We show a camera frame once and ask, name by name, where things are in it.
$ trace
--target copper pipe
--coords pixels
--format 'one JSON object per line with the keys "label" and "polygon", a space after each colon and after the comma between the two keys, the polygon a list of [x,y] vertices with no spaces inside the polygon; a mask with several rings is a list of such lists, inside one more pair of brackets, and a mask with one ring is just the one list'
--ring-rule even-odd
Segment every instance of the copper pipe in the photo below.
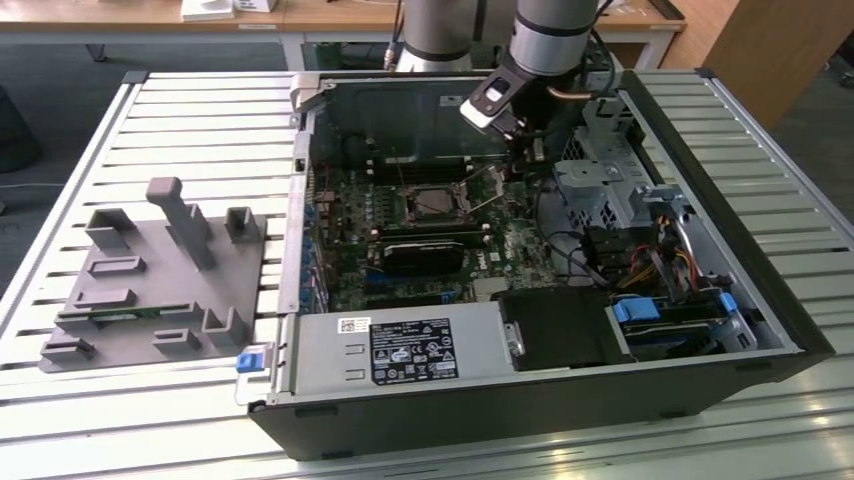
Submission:
{"label": "copper pipe", "polygon": [[568,100],[570,102],[585,102],[593,98],[593,93],[566,93],[558,90],[556,87],[549,87],[546,89],[549,91],[549,95],[553,97]]}

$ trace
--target wooden desk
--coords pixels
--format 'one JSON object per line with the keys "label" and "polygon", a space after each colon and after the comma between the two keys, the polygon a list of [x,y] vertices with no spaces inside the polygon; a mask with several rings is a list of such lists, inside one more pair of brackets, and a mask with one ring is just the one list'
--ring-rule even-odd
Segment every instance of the wooden desk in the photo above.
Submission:
{"label": "wooden desk", "polygon": [[182,0],[3,0],[0,32],[239,32],[282,30],[287,0],[271,13],[182,21]]}
{"label": "wooden desk", "polygon": [[[387,42],[394,25],[395,5],[366,0],[279,0],[271,13],[235,12],[234,19],[187,23],[181,3],[0,0],[0,43],[275,42],[283,46],[289,68],[305,70],[305,44]],[[654,68],[685,26],[685,21],[668,20],[649,0],[629,0],[598,28],[625,65]]]}
{"label": "wooden desk", "polygon": [[[289,65],[306,43],[387,42],[394,27],[395,4],[370,0],[287,0],[285,48]],[[629,0],[602,18],[598,30],[625,65],[658,67],[684,20],[668,20],[649,0]]]}
{"label": "wooden desk", "polygon": [[[391,32],[395,4],[367,0],[287,0],[285,29],[295,32]],[[630,0],[598,24],[600,32],[685,30],[684,20],[668,20],[649,0]]]}

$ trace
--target barcode sticker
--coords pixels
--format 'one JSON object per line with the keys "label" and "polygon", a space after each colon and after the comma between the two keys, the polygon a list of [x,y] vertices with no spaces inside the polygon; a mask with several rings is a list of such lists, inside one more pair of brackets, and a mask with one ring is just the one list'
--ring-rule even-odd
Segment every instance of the barcode sticker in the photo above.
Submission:
{"label": "barcode sticker", "polygon": [[351,317],[338,319],[338,333],[367,333],[371,317]]}

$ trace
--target desk leg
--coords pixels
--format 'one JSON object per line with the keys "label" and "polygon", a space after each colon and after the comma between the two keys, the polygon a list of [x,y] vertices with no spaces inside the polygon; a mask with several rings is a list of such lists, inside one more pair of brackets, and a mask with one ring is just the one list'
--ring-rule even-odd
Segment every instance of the desk leg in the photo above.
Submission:
{"label": "desk leg", "polygon": [[306,36],[302,33],[283,33],[279,36],[279,42],[285,51],[285,62],[289,65],[289,71],[303,72],[306,70],[306,59],[303,57]]}
{"label": "desk leg", "polygon": [[641,58],[638,58],[637,69],[650,70],[661,66],[674,35],[674,32],[661,31],[650,37],[649,43],[644,46]]}
{"label": "desk leg", "polygon": [[107,45],[103,43],[87,43],[86,49],[90,51],[90,56],[93,57],[93,61],[103,62],[107,60],[107,54],[105,53],[105,49]]}

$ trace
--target red wire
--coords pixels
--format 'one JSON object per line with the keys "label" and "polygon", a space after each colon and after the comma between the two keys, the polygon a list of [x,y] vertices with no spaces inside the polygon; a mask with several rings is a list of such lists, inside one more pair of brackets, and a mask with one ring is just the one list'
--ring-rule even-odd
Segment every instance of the red wire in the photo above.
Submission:
{"label": "red wire", "polygon": [[629,273],[636,273],[636,260],[638,259],[638,254],[648,248],[650,248],[649,245],[641,245],[636,250],[636,253],[632,254],[632,270],[629,270]]}
{"label": "red wire", "polygon": [[697,286],[697,262],[694,261],[694,257],[684,252],[682,250],[677,249],[677,253],[681,253],[682,255],[685,255],[685,258],[688,258],[688,267],[689,267],[689,280],[692,282],[692,287],[694,287],[694,290],[698,290],[698,286]]}

